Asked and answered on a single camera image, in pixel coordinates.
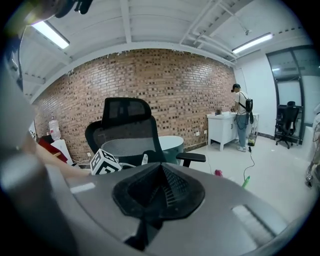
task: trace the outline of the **white table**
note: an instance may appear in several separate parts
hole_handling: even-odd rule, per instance
[[[220,151],[224,150],[224,145],[238,137],[237,124],[235,123],[236,113],[226,112],[219,115],[207,114],[208,118],[208,145],[211,140],[220,143]],[[253,124],[249,124],[246,129],[247,137],[250,133],[258,132],[259,114],[253,113]]]

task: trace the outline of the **white wall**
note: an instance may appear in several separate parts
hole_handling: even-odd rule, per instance
[[[312,124],[316,115],[315,107],[320,103],[320,76],[303,75],[304,122]]]
[[[273,74],[264,52],[256,51],[237,60],[235,80],[245,82],[248,96],[253,99],[253,112],[259,113],[258,131],[275,135],[277,95]]]

